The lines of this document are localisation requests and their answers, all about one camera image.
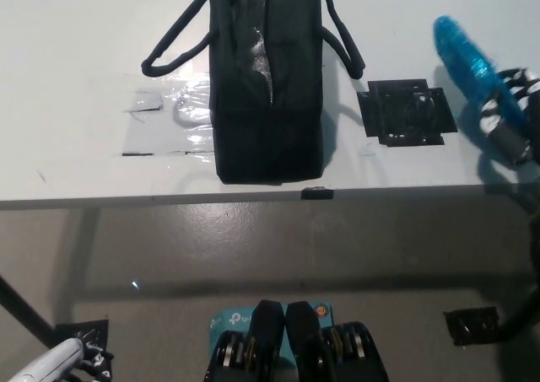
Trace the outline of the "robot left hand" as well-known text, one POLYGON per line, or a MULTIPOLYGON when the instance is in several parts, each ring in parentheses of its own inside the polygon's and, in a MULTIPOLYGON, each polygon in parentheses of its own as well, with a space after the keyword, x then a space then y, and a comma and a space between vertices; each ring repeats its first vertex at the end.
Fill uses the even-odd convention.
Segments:
POLYGON ((112 381, 114 356, 96 345, 78 338, 69 338, 28 363, 8 382, 83 381, 74 372, 78 369, 89 381, 112 381))

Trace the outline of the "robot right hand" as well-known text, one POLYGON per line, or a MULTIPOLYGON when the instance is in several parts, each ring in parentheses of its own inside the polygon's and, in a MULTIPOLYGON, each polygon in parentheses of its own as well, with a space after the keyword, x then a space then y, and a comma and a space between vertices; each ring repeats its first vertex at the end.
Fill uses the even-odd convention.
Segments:
POLYGON ((481 133, 513 165, 539 162, 539 75, 522 67, 498 72, 500 86, 481 108, 481 133))

